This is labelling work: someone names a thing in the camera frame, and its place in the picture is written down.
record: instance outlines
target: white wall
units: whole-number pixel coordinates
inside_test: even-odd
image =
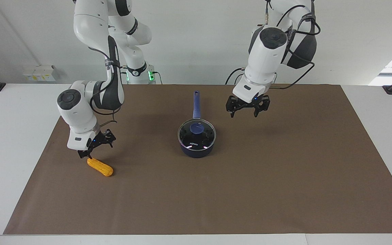
[[[392,60],[392,1],[316,1],[316,67],[303,83],[366,85]],[[151,27],[142,46],[165,83],[221,84],[247,63],[250,30],[263,22],[262,0],[134,0],[133,13]],[[44,65],[55,65],[61,83],[104,79],[101,55],[73,34],[71,0],[0,0],[0,10]],[[25,82],[22,65],[34,64],[0,25],[0,80]],[[303,70],[282,66],[278,82]]]

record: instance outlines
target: green led light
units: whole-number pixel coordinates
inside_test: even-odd
[[[154,74],[152,74],[152,71],[148,71],[148,74],[149,74],[149,80],[154,81],[155,76],[154,76]]]

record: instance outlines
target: black cable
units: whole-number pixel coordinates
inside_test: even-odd
[[[315,63],[311,62],[309,60],[305,60],[304,58],[298,56],[297,54],[294,54],[289,48],[286,48],[286,50],[288,52],[290,52],[292,55],[296,56],[298,59],[308,62],[309,64],[312,64],[312,66],[308,69],[308,71],[306,71],[302,76],[300,76],[296,81],[294,81],[292,84],[288,85],[287,87],[270,87],[271,89],[288,89],[291,88],[293,85],[295,85],[297,82],[300,81],[300,79],[302,79],[306,74],[308,74],[309,71],[311,71],[312,68],[315,67]]]
[[[126,78],[125,78],[125,80],[126,80],[126,84],[128,84],[128,80],[127,80],[127,78],[128,78],[128,75],[127,75],[126,71],[123,71],[123,72],[121,72],[120,74],[125,74],[125,75],[126,75]]]
[[[244,73],[241,73],[240,75],[238,75],[238,76],[235,78],[234,85],[237,83],[237,79],[238,79],[240,76],[243,76],[243,74],[244,74]]]
[[[279,26],[280,22],[283,20],[283,18],[284,18],[290,11],[292,11],[292,10],[295,9],[295,8],[299,8],[299,7],[305,8],[306,6],[305,6],[305,5],[296,5],[296,6],[291,7],[289,10],[287,10],[287,11],[285,12],[285,14],[282,15],[282,17],[280,18],[280,20],[279,20],[278,24],[276,25],[276,27]]]
[[[310,17],[310,18],[305,18],[305,19],[303,19],[303,20],[300,20],[299,25],[297,25],[297,29],[299,29],[300,25],[302,24],[302,22],[303,22],[304,20],[309,20],[309,19],[311,19],[311,24],[312,24],[312,25],[315,25],[315,26],[318,28],[318,32],[311,33],[311,32],[296,31],[296,33],[301,33],[301,34],[311,35],[311,36],[315,36],[315,35],[320,34],[320,31],[321,31],[320,26],[319,26],[319,24],[317,24],[317,22],[315,21],[315,19],[312,18],[312,17]]]
[[[91,50],[93,50],[93,51],[99,52],[99,53],[103,54],[105,57],[107,57],[107,59],[110,59],[110,57],[109,57],[107,54],[105,54],[104,52],[102,52],[102,51],[100,51],[100,50],[98,50],[98,49],[95,49],[95,48],[90,48],[90,47],[88,47],[88,48],[91,49]],[[94,111],[95,113],[97,113],[97,114],[99,114],[99,115],[103,115],[103,116],[114,115],[115,113],[117,113],[118,111],[120,111],[120,109],[121,109],[121,107],[122,107],[122,106],[120,106],[116,111],[113,110],[112,113],[100,113],[99,111],[95,110],[95,108],[93,107],[93,98],[94,98],[97,94],[102,93],[104,90],[106,90],[108,87],[110,87],[110,85],[112,84],[112,82],[113,82],[113,80],[114,80],[114,76],[115,76],[115,73],[112,72],[111,80],[110,80],[110,82],[107,84],[107,86],[105,86],[103,89],[99,90],[98,92],[94,93],[94,94],[92,95],[92,97],[90,98],[90,103],[89,103],[89,104],[90,104],[90,108],[92,109],[92,111]]]
[[[153,74],[158,74],[158,76],[160,76],[160,82],[161,84],[163,84],[163,80],[161,79],[161,74],[158,71],[154,71]]]
[[[275,80],[273,80],[273,83],[275,83],[276,82],[276,79],[277,79],[277,73],[275,72]]]
[[[228,78],[226,79],[225,85],[228,84],[228,81],[229,81],[229,79],[231,78],[231,76],[232,76],[236,71],[239,71],[239,70],[241,70],[241,68],[237,68],[237,69],[235,69],[233,72],[231,72],[231,74],[229,74]]]
[[[103,126],[105,126],[105,125],[107,125],[107,124],[109,124],[109,123],[116,123],[116,124],[117,124],[117,121],[116,121],[116,120],[106,121],[106,122],[104,122],[103,124],[101,124],[99,127],[102,128]]]
[[[105,54],[104,52],[102,52],[102,51],[100,51],[100,50],[98,50],[98,49],[96,49],[96,48],[90,48],[90,47],[88,47],[88,48],[89,48],[90,50],[99,52],[99,53],[103,54],[105,57],[107,57],[107,59],[110,59],[110,57],[109,57],[107,54]]]

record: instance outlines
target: yellow object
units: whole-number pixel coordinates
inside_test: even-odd
[[[113,174],[113,168],[108,166],[107,164],[93,158],[87,158],[87,164],[91,166],[92,168],[98,170],[101,172],[101,174],[104,174],[104,176],[108,177]]]

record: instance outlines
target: black clamp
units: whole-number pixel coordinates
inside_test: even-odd
[[[133,69],[131,67],[127,67],[129,73],[131,73],[131,75],[138,77],[140,76],[145,70],[146,68],[148,68],[148,65],[146,64],[146,62],[143,64],[142,67],[137,68],[137,69]]]
[[[242,99],[235,96],[229,96],[226,102],[226,111],[231,113],[231,118],[234,117],[236,111],[243,108],[255,108],[254,116],[257,117],[262,111],[269,109],[270,98],[268,95],[261,95],[252,99],[252,102],[246,103]]]
[[[129,32],[126,32],[125,34],[127,34],[128,36],[131,36],[132,34],[135,33],[137,28],[138,28],[138,21],[136,18],[134,18],[134,25],[132,26],[131,30],[129,30]]]
[[[120,62],[118,60],[112,60],[112,59],[106,59],[105,60],[105,66],[112,66],[115,65],[117,67],[120,67]]]
[[[302,21],[310,22],[311,20],[315,21],[315,14],[314,13],[305,14],[304,16],[302,16],[302,19],[300,21],[301,22]]]
[[[78,150],[78,155],[80,158],[89,157],[92,158],[90,153],[92,153],[93,149],[102,145],[102,144],[109,144],[113,148],[113,141],[116,140],[116,137],[113,135],[111,130],[107,129],[104,133],[99,132],[98,135],[92,140],[89,139],[87,142],[88,149],[87,150]]]

